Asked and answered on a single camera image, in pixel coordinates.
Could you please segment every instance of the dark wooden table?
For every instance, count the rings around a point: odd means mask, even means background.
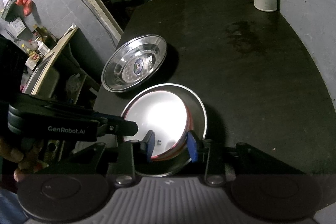
[[[207,138],[249,143],[310,174],[336,174],[332,101],[279,12],[259,11],[252,0],[155,0],[135,10],[119,45],[151,33],[169,44],[162,69],[125,94],[101,86],[96,111],[120,115],[144,88],[178,83],[202,99]]]

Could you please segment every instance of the electrical cable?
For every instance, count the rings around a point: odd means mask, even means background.
[[[98,16],[96,15],[96,13],[91,9],[91,7],[89,7],[84,0],[81,0],[83,2],[83,4],[91,11],[91,13],[94,15],[94,17],[98,20],[98,22],[100,23],[100,25],[102,25],[102,27],[105,29],[105,31],[107,32],[107,34],[109,35],[111,41],[112,41],[112,45],[115,47],[115,49],[117,48],[117,45],[115,45],[114,40],[112,38],[112,35],[110,33],[110,31],[107,29],[107,27],[105,27],[105,25],[100,21],[100,19],[98,18]]]

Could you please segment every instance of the oval sticker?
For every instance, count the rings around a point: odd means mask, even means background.
[[[143,60],[141,58],[137,59],[133,66],[133,72],[138,75],[143,68]]]

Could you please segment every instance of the bolt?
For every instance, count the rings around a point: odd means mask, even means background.
[[[131,176],[128,175],[122,175],[122,176],[118,176],[115,179],[116,183],[120,184],[120,185],[127,185],[132,183],[133,179]]]
[[[219,184],[222,184],[224,182],[224,178],[220,175],[212,175],[212,176],[207,177],[207,181],[211,185],[219,185]]]

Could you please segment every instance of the gray ribbed surface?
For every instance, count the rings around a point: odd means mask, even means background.
[[[235,207],[221,188],[207,187],[198,178],[142,178],[118,189],[108,204],[77,224],[257,224]],[[297,224],[316,224],[312,219]]]

